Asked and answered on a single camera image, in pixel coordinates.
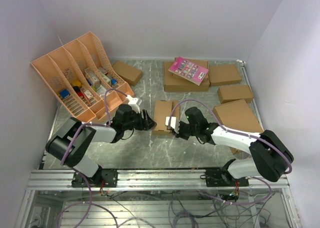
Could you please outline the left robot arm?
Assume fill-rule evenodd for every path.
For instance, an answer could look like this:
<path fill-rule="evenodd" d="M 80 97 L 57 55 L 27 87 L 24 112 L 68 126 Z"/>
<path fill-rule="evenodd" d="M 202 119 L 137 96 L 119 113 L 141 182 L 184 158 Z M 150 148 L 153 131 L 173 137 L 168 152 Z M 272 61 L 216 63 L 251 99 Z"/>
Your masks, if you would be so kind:
<path fill-rule="evenodd" d="M 91 187 L 115 188 L 118 172 L 104 169 L 91 160 L 86 151 L 91 143 L 116 143 L 123 139 L 125 131 L 149 131 L 157 123 L 146 110 L 134 111 L 128 104 L 118 107 L 108 124 L 83 123 L 75 117 L 69 118 L 49 139 L 46 151 L 64 165 L 84 175 L 85 182 Z"/>

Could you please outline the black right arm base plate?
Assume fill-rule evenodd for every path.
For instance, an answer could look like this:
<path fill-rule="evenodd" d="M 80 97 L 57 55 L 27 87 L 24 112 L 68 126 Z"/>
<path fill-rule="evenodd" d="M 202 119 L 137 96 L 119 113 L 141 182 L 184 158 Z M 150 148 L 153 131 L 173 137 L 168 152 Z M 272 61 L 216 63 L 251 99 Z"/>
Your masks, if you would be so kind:
<path fill-rule="evenodd" d="M 233 178 L 227 171 L 220 168 L 209 168 L 204 172 L 202 179 L 205 180 L 207 187 L 248 187 L 249 181 L 246 178 Z"/>

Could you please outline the cardboard box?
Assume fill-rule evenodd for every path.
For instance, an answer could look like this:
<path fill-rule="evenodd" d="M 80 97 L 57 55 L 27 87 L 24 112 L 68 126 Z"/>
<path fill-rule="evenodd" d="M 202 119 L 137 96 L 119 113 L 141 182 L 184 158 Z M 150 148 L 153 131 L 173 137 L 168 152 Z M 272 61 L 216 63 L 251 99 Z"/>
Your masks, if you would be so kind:
<path fill-rule="evenodd" d="M 166 117 L 169 117 L 172 109 L 178 104 L 177 100 L 157 100 L 154 106 L 153 120 L 156 126 L 152 130 L 153 135 L 170 135 L 170 130 L 165 125 Z"/>

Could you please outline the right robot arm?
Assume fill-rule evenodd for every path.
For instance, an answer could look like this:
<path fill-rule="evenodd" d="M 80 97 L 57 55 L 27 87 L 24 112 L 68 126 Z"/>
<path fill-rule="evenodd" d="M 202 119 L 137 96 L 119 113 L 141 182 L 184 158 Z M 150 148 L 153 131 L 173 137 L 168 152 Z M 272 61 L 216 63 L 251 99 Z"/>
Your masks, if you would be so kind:
<path fill-rule="evenodd" d="M 221 123 L 208 122 L 197 107 L 185 112 L 187 122 L 174 116 L 165 120 L 166 126 L 177 138 L 196 137 L 202 144 L 224 145 L 249 155 L 248 158 L 231 159 L 219 168 L 218 179 L 226 186 L 238 179 L 262 176 L 270 182 L 292 171 L 294 157 L 279 137 L 271 130 L 249 133 L 228 128 Z"/>

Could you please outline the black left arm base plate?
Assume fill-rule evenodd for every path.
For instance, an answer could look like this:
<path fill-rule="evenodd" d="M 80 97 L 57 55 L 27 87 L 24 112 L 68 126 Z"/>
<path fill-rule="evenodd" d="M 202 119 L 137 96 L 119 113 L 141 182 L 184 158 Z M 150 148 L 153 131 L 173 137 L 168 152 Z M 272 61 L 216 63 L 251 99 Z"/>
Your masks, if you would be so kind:
<path fill-rule="evenodd" d="M 115 169 L 99 168 L 91 178 L 86 177 L 86 179 L 91 187 L 103 186 L 106 188 L 115 188 L 118 182 L 118 171 Z M 84 188 L 87 184 L 79 173 L 74 173 L 71 186 L 73 188 Z"/>

